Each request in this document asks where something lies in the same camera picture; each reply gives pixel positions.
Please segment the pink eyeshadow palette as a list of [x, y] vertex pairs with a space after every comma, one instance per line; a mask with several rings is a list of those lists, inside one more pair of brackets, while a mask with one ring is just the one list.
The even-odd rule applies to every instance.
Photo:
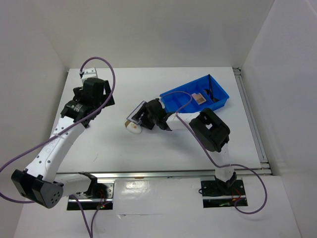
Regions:
[[201, 98], [197, 98], [195, 101], [198, 105], [201, 105], [206, 102], [206, 99], [202, 96]]

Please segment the black slim makeup brush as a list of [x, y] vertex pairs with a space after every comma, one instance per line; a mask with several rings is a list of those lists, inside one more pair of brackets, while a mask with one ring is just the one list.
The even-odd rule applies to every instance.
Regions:
[[211, 75], [209, 74], [208, 75], [208, 80], [209, 80], [209, 92], [210, 92], [210, 99], [216, 103], [218, 102], [219, 100], [217, 98], [214, 97], [213, 95], [213, 91], [212, 91], [212, 82], [211, 82]]

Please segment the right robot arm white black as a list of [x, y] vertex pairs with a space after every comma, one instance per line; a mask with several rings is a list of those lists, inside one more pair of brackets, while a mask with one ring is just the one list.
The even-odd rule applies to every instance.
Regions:
[[166, 131], [187, 129], [215, 166], [217, 191], [228, 194], [233, 189], [237, 176], [229, 158], [230, 129], [211, 109], [205, 108], [196, 113], [168, 113], [159, 99], [154, 99], [142, 102], [133, 118], [150, 130], [155, 125]]

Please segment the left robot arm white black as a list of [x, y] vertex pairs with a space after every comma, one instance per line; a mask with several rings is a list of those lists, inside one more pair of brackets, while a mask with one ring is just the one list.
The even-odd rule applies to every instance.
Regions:
[[57, 171], [75, 140], [96, 116], [85, 117], [97, 108], [114, 105], [107, 80], [88, 78], [73, 89], [74, 97], [61, 112], [51, 141], [23, 170], [15, 170], [11, 180], [21, 196], [46, 208], [53, 208], [64, 196], [81, 193], [87, 198], [106, 195], [107, 187], [87, 172], [58, 175]]

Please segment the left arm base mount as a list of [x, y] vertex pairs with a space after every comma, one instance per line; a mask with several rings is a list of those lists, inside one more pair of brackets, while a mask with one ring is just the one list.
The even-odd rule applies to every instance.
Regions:
[[78, 200], [84, 211], [95, 211], [97, 209], [112, 210], [114, 195], [114, 180], [101, 179], [89, 190], [90, 180], [76, 182], [75, 185], [67, 187], [67, 211], [79, 211]]

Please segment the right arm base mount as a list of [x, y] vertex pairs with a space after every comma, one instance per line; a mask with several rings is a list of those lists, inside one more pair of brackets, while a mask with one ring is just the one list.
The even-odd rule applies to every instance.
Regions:
[[229, 190], [221, 190], [214, 180], [201, 181], [198, 193], [203, 198], [204, 208], [220, 208], [237, 206], [248, 206], [244, 183], [241, 179], [236, 180]]

